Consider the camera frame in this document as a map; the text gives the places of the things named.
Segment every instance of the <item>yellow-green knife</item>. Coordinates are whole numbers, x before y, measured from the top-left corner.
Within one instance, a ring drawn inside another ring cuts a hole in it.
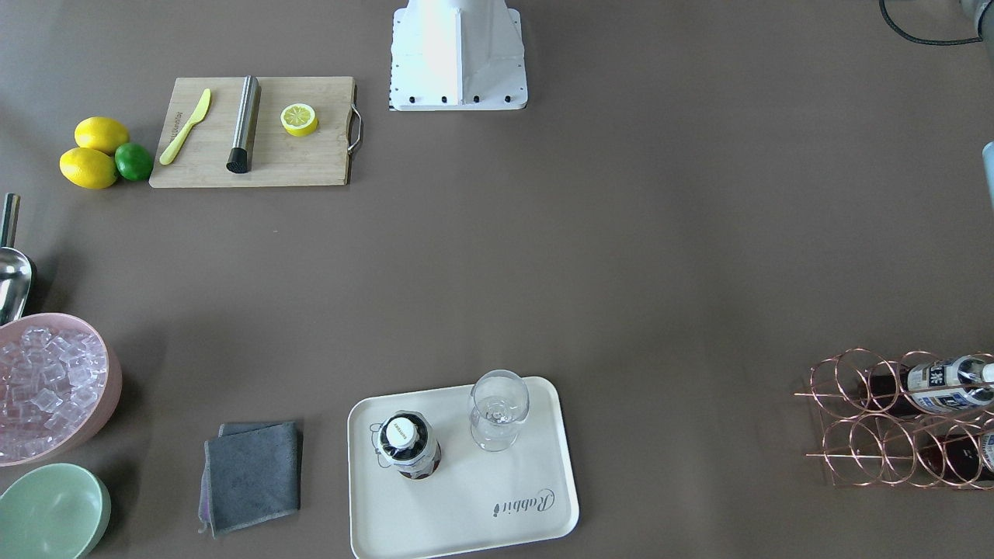
[[[186,124],[183,124],[183,128],[180,132],[176,134],[173,141],[169,142],[166,146],[166,150],[162,152],[159,157],[159,163],[163,165],[168,165],[176,159],[176,154],[179,153],[180,148],[183,147],[183,142],[186,141],[187,134],[193,128],[194,124],[200,122],[207,116],[207,109],[211,106],[211,90],[204,90],[204,93],[200,95],[200,100],[197,101],[197,108],[193,109],[193,114],[190,115],[190,119],[187,120]]]

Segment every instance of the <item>white bottle cap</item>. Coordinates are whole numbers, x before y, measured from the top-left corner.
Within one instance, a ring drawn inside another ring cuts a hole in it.
[[[408,418],[394,418],[387,425],[387,441],[395,449],[409,449],[417,441],[417,428]]]

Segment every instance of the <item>cable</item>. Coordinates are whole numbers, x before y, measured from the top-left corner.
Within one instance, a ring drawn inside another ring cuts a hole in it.
[[[933,41],[932,39],[919,39],[914,35],[909,35],[904,29],[898,27],[898,24],[894,23],[891,19],[891,15],[887,13],[887,6],[884,4],[884,0],[880,0],[880,13],[884,16],[884,21],[887,25],[891,26],[891,29],[895,31],[898,35],[908,39],[912,43],[918,43],[920,45],[935,45],[937,47],[951,47],[953,45],[968,45],[970,43],[979,43],[983,41],[980,37],[972,37],[970,39],[957,39],[955,41]]]

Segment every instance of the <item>gray surface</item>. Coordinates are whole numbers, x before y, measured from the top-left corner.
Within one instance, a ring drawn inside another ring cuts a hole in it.
[[[93,557],[349,556],[351,407],[499,367],[559,389],[580,524],[480,557],[977,552],[990,493],[832,488],[790,394],[856,345],[994,349],[982,46],[905,42],[871,0],[515,0],[528,108],[389,113],[404,4],[0,2],[29,311],[89,321],[124,369],[116,415],[63,456],[113,499]],[[954,2],[893,4],[911,32],[970,33]],[[151,148],[177,77],[249,73],[357,79],[350,186],[60,175],[83,118]],[[198,534],[203,441],[279,420],[304,434],[300,513]]]

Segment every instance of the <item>scoop handle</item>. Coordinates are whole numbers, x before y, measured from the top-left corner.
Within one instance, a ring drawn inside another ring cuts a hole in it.
[[[0,247],[14,246],[14,232],[17,231],[17,210],[21,197],[8,192],[3,199],[3,221],[0,221]]]

